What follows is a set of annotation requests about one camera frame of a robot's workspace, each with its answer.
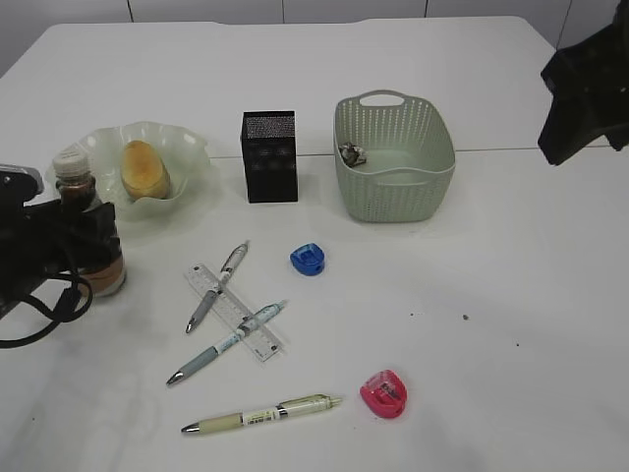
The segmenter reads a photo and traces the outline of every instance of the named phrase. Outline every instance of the black box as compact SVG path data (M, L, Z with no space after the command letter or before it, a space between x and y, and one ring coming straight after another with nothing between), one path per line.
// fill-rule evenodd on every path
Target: black box
M295 112L245 112L240 141L249 203L296 202Z

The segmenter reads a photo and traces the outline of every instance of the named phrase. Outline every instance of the pen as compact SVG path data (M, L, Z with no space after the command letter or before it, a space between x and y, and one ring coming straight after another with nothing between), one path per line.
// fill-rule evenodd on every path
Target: pen
M212 347L205 349L196 358L194 358L184 367L179 369L179 371L177 371L175 374L172 375L170 379L168 379L168 382L166 382L166 384L177 384L183 379L187 379L199 369L205 367L207 364L212 362L214 359L216 359L238 341L241 341L245 337L249 336L249 334L251 334L253 331L275 317L284 308L286 303L286 300L284 300L279 303L274 303L273 305L268 305L256 312L250 318L245 319L242 323L238 325L234 332L218 341Z
M207 290L207 292L205 292L205 295L200 301L199 306L190 317L190 321L186 326L186 334L190 334L192 331L194 331L195 328L197 328L197 326L200 324L200 322L203 321L203 318L205 318L207 312L209 312L209 310L212 308L212 305L214 304L216 298L221 293L223 293L223 285L225 285L229 281L232 273L234 273L234 270L236 270L238 264L241 262L242 259L245 258L245 254L247 253L248 249L249 240L245 241L234 251L232 251L232 254L229 255L229 258L227 258L227 261L225 261L225 264L223 264L223 267L220 270L220 274L218 275L218 283Z
M282 401L277 406L265 410L234 413L209 420L201 420L182 428L184 435L208 435L221 431L234 430L243 426L257 425L270 421L308 415L318 411L329 410L341 403L342 398L327 395L311 395L296 400Z

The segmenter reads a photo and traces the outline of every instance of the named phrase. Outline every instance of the basket handle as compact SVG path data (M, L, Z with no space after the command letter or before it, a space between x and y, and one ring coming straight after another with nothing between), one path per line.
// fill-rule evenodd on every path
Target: basket handle
M382 175L392 175L392 174L425 174L426 171L424 170L420 170L420 169L415 169L413 167L398 167L396 169L388 169L388 170L380 170L379 172L374 172L372 174L373 177L375 177L377 179L377 177L380 177ZM426 185L428 184L429 181L425 181L425 182L416 182L414 184L383 184L382 182L375 182L375 184L377 185L377 187L407 187L407 186L420 186L420 185Z
M362 104L363 98L368 98L370 96L378 96L378 95L397 96L398 98L402 98L402 103L400 103L399 105L363 105ZM371 108L379 108L381 106L387 106L387 107L402 106L409 100L409 98L411 98L409 95L405 95L402 92L395 91L395 90L389 90L389 89L386 89L386 88L380 88L378 90L366 91L365 93L361 93L360 95L356 96L356 99L358 100L358 102L360 103L361 106L371 107Z

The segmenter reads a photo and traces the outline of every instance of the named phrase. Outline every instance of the bread roll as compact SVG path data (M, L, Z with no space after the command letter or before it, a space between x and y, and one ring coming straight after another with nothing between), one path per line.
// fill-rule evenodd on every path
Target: bread roll
M132 199L164 199L170 189L170 176L155 149L144 141L125 146L120 169L122 185Z

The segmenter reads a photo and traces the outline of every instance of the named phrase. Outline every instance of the pencil sharpener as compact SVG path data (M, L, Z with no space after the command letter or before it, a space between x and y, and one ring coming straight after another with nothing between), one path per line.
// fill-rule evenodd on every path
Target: pencil sharpener
M291 264L303 275L317 275L325 267L323 250L315 243L296 249L291 254Z
M406 405L406 387L393 371L375 374L361 386L361 397L381 418L397 418Z

